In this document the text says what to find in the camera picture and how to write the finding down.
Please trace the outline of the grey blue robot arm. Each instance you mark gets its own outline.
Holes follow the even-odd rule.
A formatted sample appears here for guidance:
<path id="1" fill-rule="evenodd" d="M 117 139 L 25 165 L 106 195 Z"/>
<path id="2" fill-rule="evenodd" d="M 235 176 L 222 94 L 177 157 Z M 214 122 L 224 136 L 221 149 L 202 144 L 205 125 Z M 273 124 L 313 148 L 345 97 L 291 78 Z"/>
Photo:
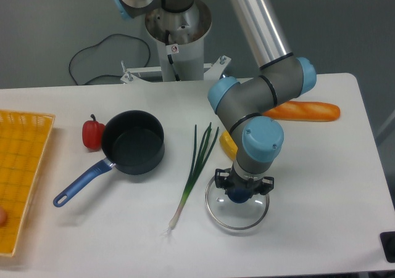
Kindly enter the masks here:
<path id="1" fill-rule="evenodd" d="M 114 0 L 125 17 L 145 17 L 147 32 L 156 41 L 164 81 L 201 80 L 207 76 L 203 40 L 212 19 L 200 0 Z M 316 84 L 314 66 L 295 57 L 283 37 L 269 0 L 231 0 L 260 69 L 260 75 L 240 83 L 219 78 L 210 88 L 213 111 L 236 143 L 230 171 L 217 170 L 215 185 L 235 203 L 274 187 L 265 172 L 283 143 L 278 123 L 264 112 L 310 91 Z"/>

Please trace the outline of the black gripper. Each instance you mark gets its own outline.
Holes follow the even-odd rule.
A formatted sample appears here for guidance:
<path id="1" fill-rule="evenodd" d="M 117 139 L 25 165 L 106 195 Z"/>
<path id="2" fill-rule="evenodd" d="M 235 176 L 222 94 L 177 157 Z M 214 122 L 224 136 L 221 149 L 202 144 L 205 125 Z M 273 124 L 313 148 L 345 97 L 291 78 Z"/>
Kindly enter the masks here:
<path id="1" fill-rule="evenodd" d="M 227 188 L 229 198 L 252 198 L 254 195 L 267 195 L 274 189 L 274 177 L 264 176 L 254 180 L 240 177 L 234 169 L 217 168 L 214 174 L 216 188 Z"/>

